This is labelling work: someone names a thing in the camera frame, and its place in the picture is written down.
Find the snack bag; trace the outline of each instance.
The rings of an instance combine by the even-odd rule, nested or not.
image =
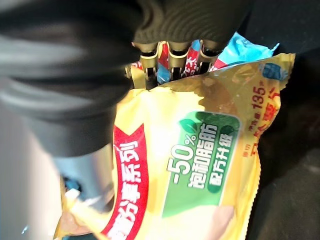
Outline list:
[[[274,51],[279,46],[279,43],[274,48],[269,49],[266,46],[253,44],[239,33],[235,32],[230,39],[228,45],[224,48],[222,53],[218,56],[214,65],[209,69],[212,72],[227,66],[249,63],[261,59],[270,58]],[[185,61],[185,68],[182,77],[193,76],[197,71],[197,58],[201,44],[199,40],[192,42]],[[170,80],[168,64],[168,44],[163,41],[159,44],[159,61],[157,80],[159,84],[168,83]]]
[[[280,108],[294,54],[183,78],[118,104],[115,203],[65,206],[100,240],[244,240],[260,177],[261,134]]]

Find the red label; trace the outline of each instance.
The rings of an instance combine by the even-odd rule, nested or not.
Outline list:
[[[195,75],[197,71],[197,58],[199,52],[190,47],[188,55],[185,60],[185,68],[183,75],[184,77],[189,77]]]
[[[142,67],[142,64],[141,64],[140,61],[136,61],[136,62],[134,62],[134,63],[131,63],[131,67],[135,67],[135,68],[141,69],[141,70],[144,69],[144,68]]]
[[[228,66],[228,64],[224,63],[219,58],[214,63],[214,67],[217,68],[217,69],[221,69],[221,68],[224,68],[226,66]]]
[[[101,233],[111,240],[133,240],[142,224],[148,201],[144,125],[130,136],[116,126],[113,133],[118,190],[111,219]]]
[[[159,57],[159,63],[165,67],[165,69],[169,69],[169,62],[168,62],[168,55],[169,55],[169,50],[168,50],[168,45],[166,42],[162,42],[162,52]]]

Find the dark background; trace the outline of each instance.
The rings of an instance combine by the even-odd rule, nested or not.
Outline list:
[[[296,53],[281,109],[259,142],[248,240],[320,239],[320,2],[257,0],[239,32]]]

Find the green label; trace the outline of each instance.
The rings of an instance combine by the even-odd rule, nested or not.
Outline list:
[[[218,206],[235,151],[240,121],[235,116],[193,111],[179,122],[171,148],[171,172],[162,217],[201,205]]]

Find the yellow snack bag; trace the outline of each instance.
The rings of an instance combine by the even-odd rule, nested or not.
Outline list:
[[[280,108],[294,54],[279,54],[118,104],[110,213],[70,192],[68,210],[100,240],[244,240],[260,177],[260,135]]]

